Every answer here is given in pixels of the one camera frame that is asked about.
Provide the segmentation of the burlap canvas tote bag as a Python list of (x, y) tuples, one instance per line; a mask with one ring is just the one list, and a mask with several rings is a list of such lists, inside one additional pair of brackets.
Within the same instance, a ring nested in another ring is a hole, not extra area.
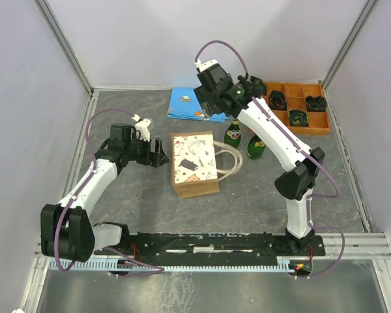
[[(217, 167), (216, 157), (229, 154), (233, 165)], [(220, 181), (236, 174), (243, 157), (238, 149), (216, 141), (211, 131), (172, 135), (171, 184), (180, 198), (193, 198), (220, 192)]]

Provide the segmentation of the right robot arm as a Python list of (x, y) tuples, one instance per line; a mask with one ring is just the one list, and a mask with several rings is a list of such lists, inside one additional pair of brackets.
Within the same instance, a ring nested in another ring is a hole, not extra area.
[(234, 83), (215, 59), (195, 62), (201, 85), (194, 90), (207, 117), (224, 113), (250, 128), (279, 160), (284, 172), (275, 180), (287, 205), (285, 241), (288, 251), (301, 255), (309, 249), (315, 230), (310, 225), (306, 202), (325, 154), (299, 140), (268, 107), (262, 92), (247, 76)]

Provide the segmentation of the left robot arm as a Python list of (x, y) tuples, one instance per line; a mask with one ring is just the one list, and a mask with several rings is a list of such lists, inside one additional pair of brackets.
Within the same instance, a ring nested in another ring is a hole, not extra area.
[(40, 213), (43, 255), (87, 261), (92, 253), (110, 247), (116, 254), (130, 250), (128, 226), (114, 222), (93, 225), (89, 216), (101, 195), (129, 162), (160, 167), (169, 161), (160, 138), (151, 139), (151, 119), (135, 125), (113, 124), (107, 138), (77, 185), (56, 204)]

